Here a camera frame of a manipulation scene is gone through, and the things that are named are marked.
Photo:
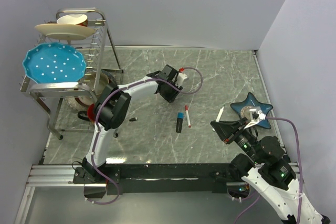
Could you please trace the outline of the white pen green tip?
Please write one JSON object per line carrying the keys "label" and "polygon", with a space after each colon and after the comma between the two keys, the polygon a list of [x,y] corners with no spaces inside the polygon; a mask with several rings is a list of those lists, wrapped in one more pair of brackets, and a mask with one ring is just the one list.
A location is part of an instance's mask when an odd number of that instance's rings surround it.
{"label": "white pen green tip", "polygon": [[219,110],[219,112],[218,112],[218,115],[217,115],[217,117],[216,117],[215,122],[219,122],[219,121],[221,120],[221,117],[222,117],[223,112],[224,112],[224,108],[225,108],[225,106],[222,106],[222,107],[220,108],[220,110]]}

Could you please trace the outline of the white pen red tip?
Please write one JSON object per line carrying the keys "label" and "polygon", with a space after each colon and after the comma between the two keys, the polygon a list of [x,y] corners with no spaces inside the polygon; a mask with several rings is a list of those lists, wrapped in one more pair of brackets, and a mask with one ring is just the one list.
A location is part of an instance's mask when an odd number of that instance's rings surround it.
{"label": "white pen red tip", "polygon": [[189,128],[191,128],[191,120],[190,120],[190,115],[189,115],[189,111],[188,109],[185,110],[185,114],[186,114],[186,119],[187,119],[187,125]]}

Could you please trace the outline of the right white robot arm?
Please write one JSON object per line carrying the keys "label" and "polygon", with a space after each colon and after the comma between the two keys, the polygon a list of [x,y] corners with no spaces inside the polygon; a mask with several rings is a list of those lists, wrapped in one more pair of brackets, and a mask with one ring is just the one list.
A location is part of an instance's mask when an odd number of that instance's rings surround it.
{"label": "right white robot arm", "polygon": [[303,193],[302,179],[284,159],[285,151],[276,136],[261,140],[247,130],[247,120],[211,121],[225,144],[236,143],[243,153],[229,164],[235,181],[244,181],[276,211],[282,223],[330,223],[318,213]]}

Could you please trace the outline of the blue marker cap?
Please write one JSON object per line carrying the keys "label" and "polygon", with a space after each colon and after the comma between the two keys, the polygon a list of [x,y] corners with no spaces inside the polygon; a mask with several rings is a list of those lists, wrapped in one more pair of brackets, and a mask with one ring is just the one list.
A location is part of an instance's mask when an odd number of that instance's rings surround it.
{"label": "blue marker cap", "polygon": [[183,113],[182,113],[182,112],[179,112],[177,117],[178,117],[179,119],[183,119]]}

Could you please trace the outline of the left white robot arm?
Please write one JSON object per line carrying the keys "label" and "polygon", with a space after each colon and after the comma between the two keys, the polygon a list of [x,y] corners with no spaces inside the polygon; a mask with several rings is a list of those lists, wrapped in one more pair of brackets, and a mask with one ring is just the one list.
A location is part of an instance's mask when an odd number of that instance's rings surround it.
{"label": "left white robot arm", "polygon": [[124,85],[107,85],[94,104],[94,135],[88,153],[82,161],[85,176],[93,183],[104,177],[109,139],[117,136],[132,102],[152,94],[159,94],[171,103],[182,91],[187,75],[169,65],[163,70],[147,74],[144,78]]}

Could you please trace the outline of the black marker blue tip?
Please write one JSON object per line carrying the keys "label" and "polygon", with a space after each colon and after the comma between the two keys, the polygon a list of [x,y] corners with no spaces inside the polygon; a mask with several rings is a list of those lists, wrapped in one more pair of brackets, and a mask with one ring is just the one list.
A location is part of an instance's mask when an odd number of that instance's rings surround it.
{"label": "black marker blue tip", "polygon": [[183,126],[183,119],[182,118],[177,118],[177,120],[176,120],[176,133],[181,133],[182,126]]}

